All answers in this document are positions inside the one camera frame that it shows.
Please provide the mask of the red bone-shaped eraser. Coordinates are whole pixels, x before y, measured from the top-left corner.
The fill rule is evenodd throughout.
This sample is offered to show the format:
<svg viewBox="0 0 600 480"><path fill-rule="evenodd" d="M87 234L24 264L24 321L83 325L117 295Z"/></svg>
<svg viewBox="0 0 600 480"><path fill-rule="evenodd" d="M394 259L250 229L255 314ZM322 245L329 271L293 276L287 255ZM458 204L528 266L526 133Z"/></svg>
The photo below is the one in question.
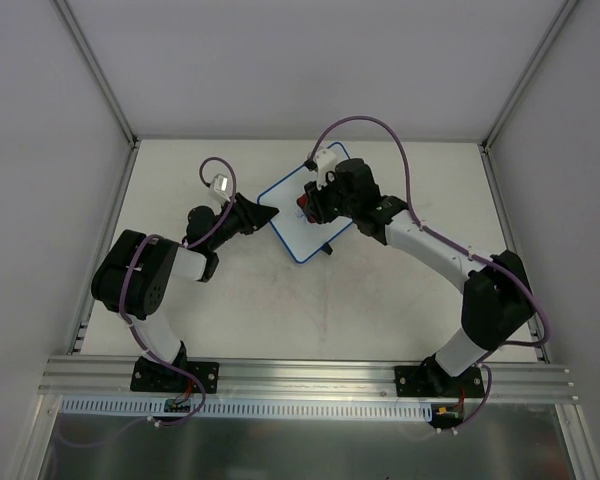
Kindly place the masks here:
<svg viewBox="0 0 600 480"><path fill-rule="evenodd" d="M315 224L316 221L314 219L313 212L310 208L309 197L306 194L303 194L296 200L296 203L297 203L297 206L299 207L299 209L301 210L303 216L305 217L305 219L310 224Z"/></svg>

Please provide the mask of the blue framed whiteboard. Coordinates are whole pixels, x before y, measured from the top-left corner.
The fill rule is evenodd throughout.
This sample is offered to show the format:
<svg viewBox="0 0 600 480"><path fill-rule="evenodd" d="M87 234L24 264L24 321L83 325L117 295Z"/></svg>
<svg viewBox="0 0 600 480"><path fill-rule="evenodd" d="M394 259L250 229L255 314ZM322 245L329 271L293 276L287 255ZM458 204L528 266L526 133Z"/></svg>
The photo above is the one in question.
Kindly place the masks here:
<svg viewBox="0 0 600 480"><path fill-rule="evenodd" d="M305 219L296 200L304 194L304 185L314 180L316 175L303 165L304 161L265 189L256 200L260 205L280 210L269 224L296 264L305 264L323 252L325 243L333 242L353 224L345 217L338 217L325 225L310 224Z"/></svg>

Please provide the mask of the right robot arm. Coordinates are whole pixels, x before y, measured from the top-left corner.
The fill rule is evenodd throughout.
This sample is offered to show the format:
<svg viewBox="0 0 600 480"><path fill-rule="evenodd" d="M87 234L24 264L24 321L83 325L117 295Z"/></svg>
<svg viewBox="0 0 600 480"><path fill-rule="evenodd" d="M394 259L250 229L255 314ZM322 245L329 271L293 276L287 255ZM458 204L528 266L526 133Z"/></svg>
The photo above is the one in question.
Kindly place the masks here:
<svg viewBox="0 0 600 480"><path fill-rule="evenodd" d="M509 250L483 258L419 225L407 201L384 195L360 158L307 160L314 179L296 203L307 220L350 219L358 231L405 252L449 281L461 294L461 325L423 362L421 379L439 395L460 388L463 373L502 346L536 310L520 258Z"/></svg>

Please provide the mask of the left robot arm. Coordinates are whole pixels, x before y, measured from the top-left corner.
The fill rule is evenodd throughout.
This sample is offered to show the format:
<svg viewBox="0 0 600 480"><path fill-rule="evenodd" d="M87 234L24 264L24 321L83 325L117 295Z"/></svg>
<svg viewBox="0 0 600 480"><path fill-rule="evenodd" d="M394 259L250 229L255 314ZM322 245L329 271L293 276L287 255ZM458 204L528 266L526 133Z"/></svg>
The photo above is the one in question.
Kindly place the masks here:
<svg viewBox="0 0 600 480"><path fill-rule="evenodd" d="M238 193L216 214L208 206L192 209L182 244L157 235L125 230L91 281L91 295L106 310L118 314L152 364L154 378L168 390L188 381L184 343L173 333L160 307L169 280L179 277L208 282L219 257L216 251L234 236L251 235L280 210L259 205Z"/></svg>

